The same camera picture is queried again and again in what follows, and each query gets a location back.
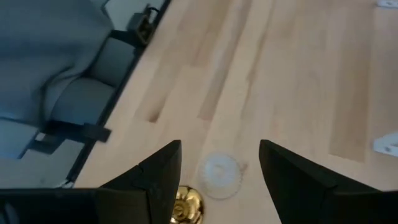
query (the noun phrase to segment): wooden floor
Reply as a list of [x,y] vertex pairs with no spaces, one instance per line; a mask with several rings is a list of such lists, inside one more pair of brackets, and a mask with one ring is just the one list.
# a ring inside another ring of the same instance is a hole
[[270,139],[398,189],[398,158],[371,149],[398,131],[398,10],[374,2],[173,0],[75,186],[97,187],[181,139],[183,185],[198,187],[210,152],[242,168],[238,194],[205,197],[204,224],[279,223],[258,160]]

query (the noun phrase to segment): floor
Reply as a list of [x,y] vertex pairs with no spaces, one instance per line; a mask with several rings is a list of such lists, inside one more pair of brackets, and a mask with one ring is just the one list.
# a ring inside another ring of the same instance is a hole
[[[106,10],[115,26],[123,30],[133,12],[162,0],[109,0]],[[65,180],[83,145],[66,141],[52,155],[27,151],[18,161],[0,158],[0,188],[55,187]]]
[[[372,150],[398,131],[396,21],[376,0],[173,0],[75,187],[97,187],[181,139],[180,183],[203,194],[204,223],[280,223],[258,157],[269,139],[398,189],[398,158]],[[213,152],[241,167],[226,200],[201,186]]]

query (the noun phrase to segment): brass knob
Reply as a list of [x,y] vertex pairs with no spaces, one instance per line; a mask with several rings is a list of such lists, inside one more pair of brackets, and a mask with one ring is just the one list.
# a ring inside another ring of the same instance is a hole
[[203,221],[203,199],[191,187],[179,186],[175,197],[170,224],[201,224]]

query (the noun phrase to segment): white object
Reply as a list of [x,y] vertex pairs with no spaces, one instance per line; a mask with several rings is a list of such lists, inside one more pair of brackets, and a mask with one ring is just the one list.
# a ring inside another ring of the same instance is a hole
[[398,157],[398,133],[388,134],[373,142],[373,150]]
[[199,173],[202,191],[214,199],[226,199],[235,195],[241,187],[241,169],[232,157],[210,154],[202,164]]
[[398,1],[387,1],[387,0],[378,1],[377,6],[389,9],[398,9]]

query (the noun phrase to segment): white bracket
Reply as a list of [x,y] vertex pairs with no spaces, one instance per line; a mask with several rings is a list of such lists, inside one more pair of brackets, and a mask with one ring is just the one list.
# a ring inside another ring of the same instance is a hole
[[398,9],[398,1],[381,0],[377,2],[377,6],[388,9]]
[[398,157],[398,133],[388,134],[374,140],[373,150]]

